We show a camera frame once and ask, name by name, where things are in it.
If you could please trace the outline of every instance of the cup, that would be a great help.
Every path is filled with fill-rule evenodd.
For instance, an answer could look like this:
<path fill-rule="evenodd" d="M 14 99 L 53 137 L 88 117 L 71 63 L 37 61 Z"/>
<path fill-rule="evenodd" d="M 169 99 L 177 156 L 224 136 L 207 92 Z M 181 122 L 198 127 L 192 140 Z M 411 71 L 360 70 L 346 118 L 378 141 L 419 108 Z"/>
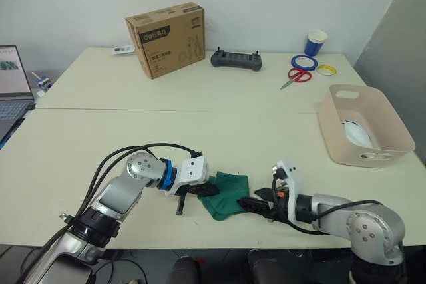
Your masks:
<path fill-rule="evenodd" d="M 308 39 L 305 46 L 305 55 L 314 57 L 320 51 L 323 43 L 327 40 L 328 36 L 325 32 L 319 29 L 311 30 L 308 33 Z"/>

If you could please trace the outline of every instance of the game controller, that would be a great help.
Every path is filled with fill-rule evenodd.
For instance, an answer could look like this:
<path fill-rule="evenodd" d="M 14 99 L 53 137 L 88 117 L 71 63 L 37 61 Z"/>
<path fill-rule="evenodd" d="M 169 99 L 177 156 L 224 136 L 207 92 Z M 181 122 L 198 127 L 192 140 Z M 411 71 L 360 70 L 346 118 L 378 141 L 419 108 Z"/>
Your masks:
<path fill-rule="evenodd" d="M 225 50 L 218 50 L 214 52 L 210 62 L 215 67 L 228 66 L 228 67 L 238 67 L 238 68 L 247 68 L 254 71 L 259 71 L 262 66 L 262 58 L 256 53 L 251 55 L 247 53 L 229 53 Z"/>

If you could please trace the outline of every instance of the blue ring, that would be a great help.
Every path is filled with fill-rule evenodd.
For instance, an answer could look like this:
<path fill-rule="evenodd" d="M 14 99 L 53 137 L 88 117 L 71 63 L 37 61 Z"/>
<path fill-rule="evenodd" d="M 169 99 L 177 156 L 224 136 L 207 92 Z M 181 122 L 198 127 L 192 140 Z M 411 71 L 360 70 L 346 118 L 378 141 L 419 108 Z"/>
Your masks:
<path fill-rule="evenodd" d="M 160 190 L 165 190 L 168 186 L 172 184 L 172 161 L 170 161 L 169 159 L 166 160 L 166 167 L 166 178 L 164 179 Z"/>
<path fill-rule="evenodd" d="M 308 58 L 308 59 L 311 59 L 312 62 L 314 63 L 314 65 L 312 67 L 304 67 L 304 66 L 298 65 L 297 62 L 296 62 L 297 58 Z M 302 70 L 305 70 L 305 71 L 313 71 L 318 66 L 318 62 L 314 58 L 312 58 L 312 57 L 305 56 L 305 55 L 297 55 L 297 56 L 294 56 L 292 58 L 292 66 L 295 67 L 295 68 L 301 68 Z"/>

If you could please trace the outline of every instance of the beige plastic basket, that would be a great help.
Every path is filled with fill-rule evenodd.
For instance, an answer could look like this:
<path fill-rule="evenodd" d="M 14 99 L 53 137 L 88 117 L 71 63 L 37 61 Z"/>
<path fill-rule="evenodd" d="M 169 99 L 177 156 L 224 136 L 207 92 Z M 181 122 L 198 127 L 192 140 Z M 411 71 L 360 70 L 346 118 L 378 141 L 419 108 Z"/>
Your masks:
<path fill-rule="evenodd" d="M 319 125 L 331 158 L 340 164 L 384 168 L 415 149 L 415 143 L 386 96 L 375 88 L 330 86 L 318 112 Z M 342 122 L 361 125 L 373 148 L 349 141 Z"/>

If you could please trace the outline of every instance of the yellow tape roll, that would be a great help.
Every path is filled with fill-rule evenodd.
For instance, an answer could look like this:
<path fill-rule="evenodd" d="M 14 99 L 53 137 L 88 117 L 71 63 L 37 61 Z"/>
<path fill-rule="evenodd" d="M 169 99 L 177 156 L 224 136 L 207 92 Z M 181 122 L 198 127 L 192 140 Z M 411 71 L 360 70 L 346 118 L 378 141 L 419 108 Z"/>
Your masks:
<path fill-rule="evenodd" d="M 327 65 L 318 66 L 316 70 L 322 76 L 334 76 L 337 73 L 334 67 Z"/>

